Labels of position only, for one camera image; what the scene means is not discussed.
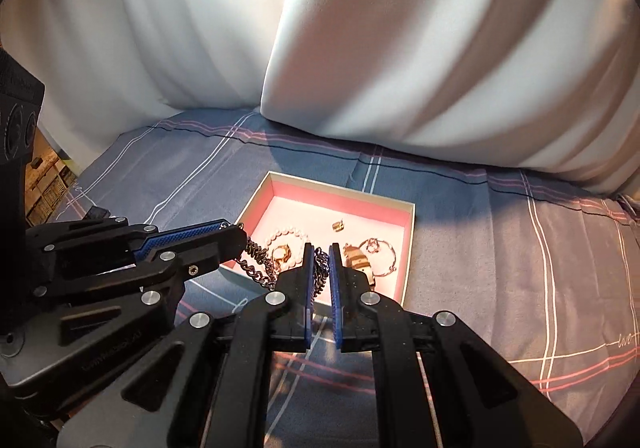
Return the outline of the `small gold square earring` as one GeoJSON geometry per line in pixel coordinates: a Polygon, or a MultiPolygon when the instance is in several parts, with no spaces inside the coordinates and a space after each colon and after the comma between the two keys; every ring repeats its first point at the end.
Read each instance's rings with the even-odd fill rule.
{"type": "Polygon", "coordinates": [[[343,221],[337,221],[335,223],[332,224],[332,229],[334,231],[336,231],[337,233],[339,233],[340,231],[342,231],[345,228],[344,222],[343,221]]]}

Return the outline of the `brown strap wristwatch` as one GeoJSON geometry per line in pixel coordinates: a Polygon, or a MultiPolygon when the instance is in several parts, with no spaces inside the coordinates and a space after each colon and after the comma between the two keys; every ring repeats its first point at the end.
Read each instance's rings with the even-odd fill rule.
{"type": "Polygon", "coordinates": [[[368,280],[368,285],[371,290],[375,289],[375,277],[373,274],[373,268],[369,261],[369,257],[367,254],[363,252],[361,247],[356,247],[346,243],[343,247],[343,257],[345,260],[345,265],[348,268],[355,269],[360,273],[366,275],[368,280]]]}

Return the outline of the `thin silver bangle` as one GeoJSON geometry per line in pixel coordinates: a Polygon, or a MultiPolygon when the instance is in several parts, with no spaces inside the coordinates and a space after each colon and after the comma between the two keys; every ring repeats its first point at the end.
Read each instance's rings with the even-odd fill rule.
{"type": "Polygon", "coordinates": [[[371,237],[359,248],[366,255],[374,277],[387,277],[397,271],[398,256],[388,241],[371,237]]]}

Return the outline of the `open grey pink box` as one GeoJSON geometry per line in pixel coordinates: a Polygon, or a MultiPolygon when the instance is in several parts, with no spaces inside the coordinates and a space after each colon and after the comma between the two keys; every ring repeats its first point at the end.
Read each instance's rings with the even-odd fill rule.
{"type": "Polygon", "coordinates": [[[306,242],[326,251],[346,243],[359,247],[375,237],[391,243],[398,256],[397,271],[375,277],[375,291],[398,303],[405,301],[409,281],[416,205],[366,191],[311,181],[269,171],[256,179],[224,185],[217,211],[242,224],[254,242],[267,250],[277,271],[302,263],[306,242]],[[337,233],[332,224],[343,221],[337,233]]]}

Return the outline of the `cluttered shelf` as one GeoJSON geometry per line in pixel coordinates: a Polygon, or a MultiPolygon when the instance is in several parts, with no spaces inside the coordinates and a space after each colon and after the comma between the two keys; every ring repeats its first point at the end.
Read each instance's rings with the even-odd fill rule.
{"type": "Polygon", "coordinates": [[[58,207],[76,176],[60,154],[36,130],[32,159],[26,165],[25,216],[28,226],[47,222],[58,207]]]}

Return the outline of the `blue plaid bed sheet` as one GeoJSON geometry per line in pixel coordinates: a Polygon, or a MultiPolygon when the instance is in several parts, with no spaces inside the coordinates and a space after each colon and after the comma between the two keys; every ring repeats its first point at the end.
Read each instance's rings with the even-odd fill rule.
{"type": "Polygon", "coordinates": [[[177,228],[235,219],[269,172],[416,207],[405,308],[468,326],[595,439],[639,442],[639,207],[518,170],[330,141],[249,110],[193,110],[120,135],[55,210],[177,228]]]}

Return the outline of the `left white pillow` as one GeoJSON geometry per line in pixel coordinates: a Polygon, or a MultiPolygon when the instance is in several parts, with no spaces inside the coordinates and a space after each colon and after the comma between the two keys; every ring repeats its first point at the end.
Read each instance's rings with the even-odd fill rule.
{"type": "Polygon", "coordinates": [[[39,127],[89,167],[122,133],[255,107],[283,0],[3,0],[1,40],[46,88],[39,127]]]}

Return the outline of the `white pillow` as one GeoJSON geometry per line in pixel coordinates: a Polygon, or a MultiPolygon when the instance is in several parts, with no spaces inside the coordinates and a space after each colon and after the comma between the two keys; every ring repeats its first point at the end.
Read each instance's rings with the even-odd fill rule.
{"type": "Polygon", "coordinates": [[[262,114],[639,191],[636,0],[284,0],[262,114]]]}
{"type": "Polygon", "coordinates": [[[39,127],[89,167],[122,133],[255,107],[283,0],[3,0],[1,40],[46,88],[39,127]]]}

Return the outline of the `right white pillow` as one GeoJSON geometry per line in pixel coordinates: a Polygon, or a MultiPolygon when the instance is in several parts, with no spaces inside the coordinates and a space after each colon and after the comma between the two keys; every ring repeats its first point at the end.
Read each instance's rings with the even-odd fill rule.
{"type": "Polygon", "coordinates": [[[262,114],[639,191],[636,0],[284,0],[262,114]]]}

